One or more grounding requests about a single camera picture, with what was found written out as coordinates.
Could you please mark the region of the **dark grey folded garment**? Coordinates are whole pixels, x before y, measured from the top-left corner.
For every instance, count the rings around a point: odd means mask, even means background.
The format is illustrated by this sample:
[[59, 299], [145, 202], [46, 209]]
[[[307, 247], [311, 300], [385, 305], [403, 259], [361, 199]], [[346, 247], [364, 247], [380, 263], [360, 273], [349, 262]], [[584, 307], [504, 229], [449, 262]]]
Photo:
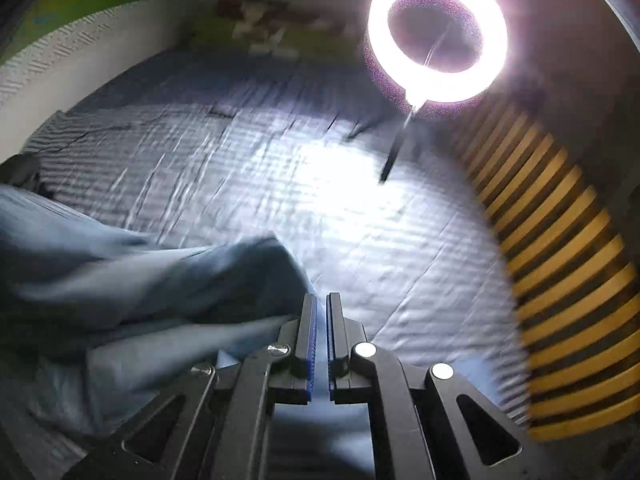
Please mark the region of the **dark grey folded garment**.
[[40, 176], [40, 160], [33, 154], [16, 154], [0, 165], [0, 181], [14, 188], [36, 193], [45, 198], [52, 198], [53, 193]]

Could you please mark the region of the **striped blue white bedspread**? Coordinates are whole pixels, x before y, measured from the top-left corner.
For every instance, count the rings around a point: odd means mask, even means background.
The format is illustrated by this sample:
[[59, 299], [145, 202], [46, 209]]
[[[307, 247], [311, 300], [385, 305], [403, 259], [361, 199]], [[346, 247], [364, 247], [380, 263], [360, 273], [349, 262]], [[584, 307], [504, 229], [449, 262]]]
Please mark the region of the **striped blue white bedspread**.
[[366, 70], [172, 50], [25, 142], [62, 203], [186, 247], [275, 235], [320, 294], [401, 361], [448, 362], [522, 418], [526, 354], [506, 266], [442, 130], [381, 178], [401, 114]]

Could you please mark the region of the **yellow black striped rug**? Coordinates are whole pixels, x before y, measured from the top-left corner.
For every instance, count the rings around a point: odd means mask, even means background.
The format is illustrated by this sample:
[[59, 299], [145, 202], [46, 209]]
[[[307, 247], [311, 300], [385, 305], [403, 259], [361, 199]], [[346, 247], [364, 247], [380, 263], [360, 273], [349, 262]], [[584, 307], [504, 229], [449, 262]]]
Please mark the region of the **yellow black striped rug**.
[[561, 440], [636, 416], [639, 272], [597, 191], [500, 94], [461, 116], [454, 150], [506, 260], [532, 435]]

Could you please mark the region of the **blue denim garment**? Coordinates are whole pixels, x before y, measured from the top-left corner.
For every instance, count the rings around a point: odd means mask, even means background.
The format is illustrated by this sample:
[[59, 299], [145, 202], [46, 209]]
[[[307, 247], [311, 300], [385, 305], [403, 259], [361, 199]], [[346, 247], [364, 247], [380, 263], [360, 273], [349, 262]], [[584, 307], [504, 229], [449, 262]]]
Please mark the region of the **blue denim garment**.
[[299, 316], [311, 282], [272, 236], [167, 248], [1, 190], [1, 426], [58, 479], [194, 364], [228, 365]]

